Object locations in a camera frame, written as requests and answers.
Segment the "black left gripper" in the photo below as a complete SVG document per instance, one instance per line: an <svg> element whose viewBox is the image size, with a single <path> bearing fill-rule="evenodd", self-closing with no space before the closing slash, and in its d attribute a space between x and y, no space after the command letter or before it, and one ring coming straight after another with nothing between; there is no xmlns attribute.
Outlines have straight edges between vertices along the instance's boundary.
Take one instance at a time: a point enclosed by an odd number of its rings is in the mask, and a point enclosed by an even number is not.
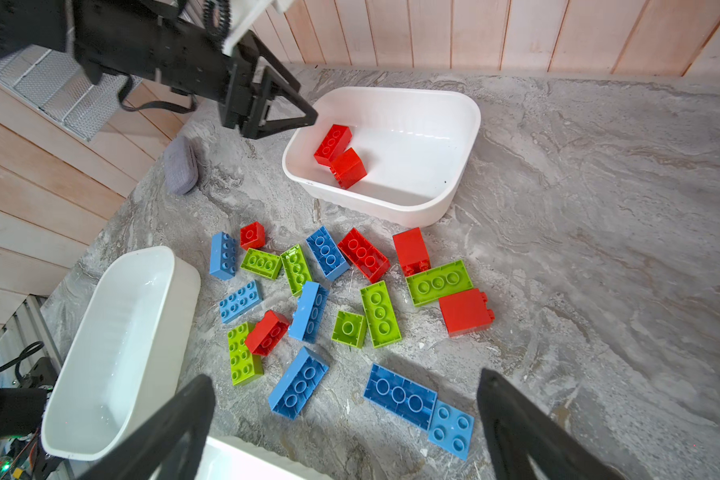
<svg viewBox="0 0 720 480"><path fill-rule="evenodd" d="M221 125L237 128L249 139L314 125L318 113L301 96L301 84L278 57L252 31L239 42L227 60L228 82L218 102ZM258 90L253 77L259 80Z"/></svg>

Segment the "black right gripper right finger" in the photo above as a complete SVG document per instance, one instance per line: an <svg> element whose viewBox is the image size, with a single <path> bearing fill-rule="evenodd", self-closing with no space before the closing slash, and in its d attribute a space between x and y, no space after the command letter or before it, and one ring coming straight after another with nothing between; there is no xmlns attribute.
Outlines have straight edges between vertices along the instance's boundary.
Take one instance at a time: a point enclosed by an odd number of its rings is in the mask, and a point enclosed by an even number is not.
<svg viewBox="0 0 720 480"><path fill-rule="evenodd" d="M500 373L481 371L477 404L498 479L617 479Z"/></svg>

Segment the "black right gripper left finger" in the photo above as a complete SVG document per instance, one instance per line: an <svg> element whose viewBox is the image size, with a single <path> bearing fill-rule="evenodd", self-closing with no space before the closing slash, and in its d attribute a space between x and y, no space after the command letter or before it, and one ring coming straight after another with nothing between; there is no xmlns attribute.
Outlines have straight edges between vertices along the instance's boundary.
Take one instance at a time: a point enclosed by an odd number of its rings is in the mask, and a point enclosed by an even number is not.
<svg viewBox="0 0 720 480"><path fill-rule="evenodd" d="M210 377L182 388L126 440L84 474L85 479L193 479L216 405Z"/></svg>

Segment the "small red lego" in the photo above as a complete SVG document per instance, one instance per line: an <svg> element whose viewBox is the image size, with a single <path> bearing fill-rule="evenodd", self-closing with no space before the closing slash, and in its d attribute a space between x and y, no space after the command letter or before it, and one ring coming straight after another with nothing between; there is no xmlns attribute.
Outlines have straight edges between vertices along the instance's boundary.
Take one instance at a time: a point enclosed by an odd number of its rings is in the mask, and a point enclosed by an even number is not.
<svg viewBox="0 0 720 480"><path fill-rule="evenodd" d="M253 222L240 229L240 246L243 249L259 249L266 243L266 231L261 223Z"/></svg>

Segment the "blue lego small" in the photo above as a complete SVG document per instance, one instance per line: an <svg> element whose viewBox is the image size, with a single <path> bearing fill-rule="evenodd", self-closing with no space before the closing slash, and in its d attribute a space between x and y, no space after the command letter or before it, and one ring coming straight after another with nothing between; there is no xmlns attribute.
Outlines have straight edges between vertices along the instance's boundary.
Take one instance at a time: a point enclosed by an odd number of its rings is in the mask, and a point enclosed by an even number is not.
<svg viewBox="0 0 720 480"><path fill-rule="evenodd" d="M219 301L219 314L223 324L235 321L262 301L259 284L256 280L227 295Z"/></svg>

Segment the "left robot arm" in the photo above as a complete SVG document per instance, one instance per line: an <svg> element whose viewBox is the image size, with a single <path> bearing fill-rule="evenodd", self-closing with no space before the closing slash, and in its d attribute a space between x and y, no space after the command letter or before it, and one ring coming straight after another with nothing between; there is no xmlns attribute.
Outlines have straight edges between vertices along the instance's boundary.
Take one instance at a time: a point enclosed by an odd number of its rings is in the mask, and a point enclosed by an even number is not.
<svg viewBox="0 0 720 480"><path fill-rule="evenodd" d="M207 1L203 22L183 19L184 1L0 1L0 60L28 46L70 51L94 84L123 76L118 100L135 78L186 96L144 109L191 113L200 98L219 107L220 120L249 139L313 125L317 111L298 80L251 30L266 1Z"/></svg>

